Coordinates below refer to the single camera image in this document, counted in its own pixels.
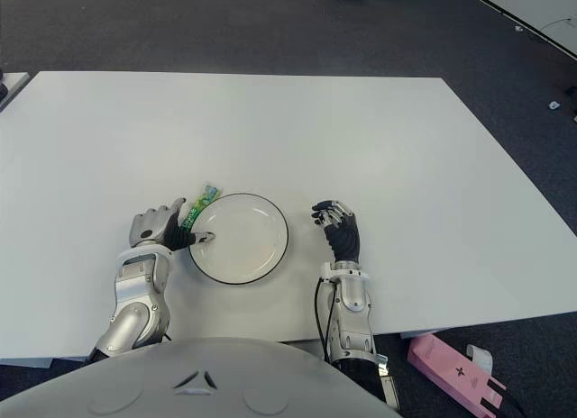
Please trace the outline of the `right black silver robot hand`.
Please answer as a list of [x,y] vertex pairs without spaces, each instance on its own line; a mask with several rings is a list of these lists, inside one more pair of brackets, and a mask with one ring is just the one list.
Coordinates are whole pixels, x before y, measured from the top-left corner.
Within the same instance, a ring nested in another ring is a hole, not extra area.
[[334,261],[359,263],[360,234],[354,212],[344,203],[326,200],[312,207],[311,217],[324,232]]

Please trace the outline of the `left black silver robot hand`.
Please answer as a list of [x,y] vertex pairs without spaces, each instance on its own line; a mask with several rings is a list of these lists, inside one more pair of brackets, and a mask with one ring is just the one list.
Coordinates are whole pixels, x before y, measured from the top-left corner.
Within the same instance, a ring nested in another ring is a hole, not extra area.
[[215,238],[212,232],[190,232],[179,225],[180,210],[185,202],[186,199],[181,197],[171,206],[162,205],[136,214],[129,233],[130,247],[158,244],[169,250],[183,250],[212,241]]

